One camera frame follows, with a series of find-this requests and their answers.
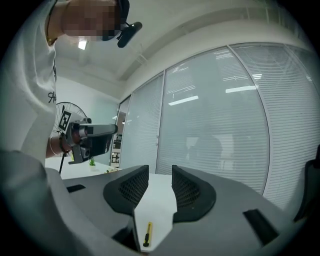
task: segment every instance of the bracelet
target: bracelet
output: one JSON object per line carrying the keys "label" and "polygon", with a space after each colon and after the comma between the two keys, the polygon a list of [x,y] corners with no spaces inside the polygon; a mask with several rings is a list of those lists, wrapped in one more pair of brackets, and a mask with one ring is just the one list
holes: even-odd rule
{"label": "bracelet", "polygon": [[64,146],[62,145],[62,139],[63,139],[64,137],[65,137],[65,135],[64,135],[63,133],[61,133],[60,136],[59,136],[59,146],[60,146],[61,151],[62,151],[64,154],[68,154],[69,151],[66,151],[66,150],[64,149]]}
{"label": "bracelet", "polygon": [[54,151],[54,149],[52,148],[52,146],[51,146],[51,139],[52,139],[52,136],[51,136],[50,139],[49,139],[49,145],[50,145],[51,152],[54,153],[55,155],[58,155],[58,154]]}

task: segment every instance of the neck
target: neck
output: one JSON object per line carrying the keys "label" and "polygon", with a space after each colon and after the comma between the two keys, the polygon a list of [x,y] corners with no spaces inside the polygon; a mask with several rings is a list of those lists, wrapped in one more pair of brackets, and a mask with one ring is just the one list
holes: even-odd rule
{"label": "neck", "polygon": [[62,30],[62,18],[69,2],[70,1],[57,2],[53,7],[51,15],[46,18],[46,33],[50,39],[57,39],[64,34]]}

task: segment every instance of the potted plant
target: potted plant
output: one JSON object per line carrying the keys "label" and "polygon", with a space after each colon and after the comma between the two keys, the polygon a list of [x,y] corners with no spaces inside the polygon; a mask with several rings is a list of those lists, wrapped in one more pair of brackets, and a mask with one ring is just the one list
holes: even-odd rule
{"label": "potted plant", "polygon": [[96,169],[96,161],[94,158],[91,158],[89,160],[89,168],[91,171],[94,171]]}

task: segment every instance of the green plant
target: green plant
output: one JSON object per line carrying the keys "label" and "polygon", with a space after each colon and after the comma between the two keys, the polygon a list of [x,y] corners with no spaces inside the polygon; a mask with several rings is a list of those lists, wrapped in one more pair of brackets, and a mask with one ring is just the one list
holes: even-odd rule
{"label": "green plant", "polygon": [[96,166],[96,161],[95,161],[93,158],[91,158],[91,159],[89,160],[89,165],[90,165],[90,166]]}

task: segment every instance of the white table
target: white table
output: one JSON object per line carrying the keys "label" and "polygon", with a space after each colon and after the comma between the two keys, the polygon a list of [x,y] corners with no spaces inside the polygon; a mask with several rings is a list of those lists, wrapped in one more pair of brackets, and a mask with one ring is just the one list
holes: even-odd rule
{"label": "white table", "polygon": [[[68,164],[70,161],[71,157],[64,158],[61,171],[63,180],[100,175],[111,169],[110,166],[98,162],[92,169],[89,162]],[[59,170],[60,163],[61,157],[48,158],[45,161],[45,167]],[[150,173],[148,188],[134,210],[135,225],[142,252],[153,251],[173,227],[173,214],[177,211],[177,202],[171,182],[171,175]],[[152,222],[150,245],[144,247],[149,222]]]}

